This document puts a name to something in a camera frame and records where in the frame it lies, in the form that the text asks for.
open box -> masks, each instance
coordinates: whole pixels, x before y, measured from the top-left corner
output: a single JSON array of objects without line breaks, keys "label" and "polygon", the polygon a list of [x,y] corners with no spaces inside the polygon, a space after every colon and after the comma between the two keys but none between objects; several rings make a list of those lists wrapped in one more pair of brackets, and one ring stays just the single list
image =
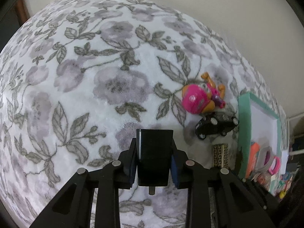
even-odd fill
[{"label": "open box", "polygon": [[239,170],[238,176],[244,178],[252,142],[261,147],[269,145],[273,153],[281,157],[281,122],[275,112],[253,93],[247,92],[238,100],[240,125],[236,170]]}]

beige wall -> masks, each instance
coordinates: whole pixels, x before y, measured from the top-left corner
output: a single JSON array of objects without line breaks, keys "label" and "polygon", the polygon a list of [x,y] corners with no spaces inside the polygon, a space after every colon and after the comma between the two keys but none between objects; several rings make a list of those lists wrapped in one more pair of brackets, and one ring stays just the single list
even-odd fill
[{"label": "beige wall", "polygon": [[[26,0],[31,15],[53,0]],[[151,0],[186,13],[237,48],[264,76],[288,116],[304,111],[304,28],[285,0]]]}]

black rectangular object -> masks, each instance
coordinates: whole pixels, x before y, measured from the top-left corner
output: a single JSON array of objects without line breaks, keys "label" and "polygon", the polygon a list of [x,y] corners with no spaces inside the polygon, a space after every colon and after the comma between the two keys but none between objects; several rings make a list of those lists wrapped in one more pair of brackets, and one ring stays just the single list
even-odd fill
[{"label": "black rectangular object", "polygon": [[168,185],[172,140],[173,130],[136,130],[139,186]]}]

black toy car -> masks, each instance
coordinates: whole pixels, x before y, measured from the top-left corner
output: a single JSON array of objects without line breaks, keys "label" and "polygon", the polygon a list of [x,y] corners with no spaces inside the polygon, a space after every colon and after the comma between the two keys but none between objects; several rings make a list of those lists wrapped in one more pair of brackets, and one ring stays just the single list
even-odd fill
[{"label": "black toy car", "polygon": [[220,134],[226,136],[238,124],[239,120],[235,116],[223,112],[212,112],[205,114],[205,117],[196,124],[195,134],[201,140],[204,140],[207,135]]}]

floral blanket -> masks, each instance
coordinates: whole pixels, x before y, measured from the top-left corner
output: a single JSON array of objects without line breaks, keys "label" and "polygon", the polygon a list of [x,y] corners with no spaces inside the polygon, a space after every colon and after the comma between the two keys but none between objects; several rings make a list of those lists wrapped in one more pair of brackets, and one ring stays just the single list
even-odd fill
[{"label": "floral blanket", "polygon": [[[177,147],[204,167],[213,143],[200,141],[181,89],[208,71],[226,86],[226,111],[255,93],[285,113],[265,80],[201,22],[146,0],[55,0],[25,23],[0,54],[0,196],[25,227],[79,167],[103,167],[128,149],[136,128],[173,129]],[[123,228],[182,228],[187,190],[120,190]]]}]

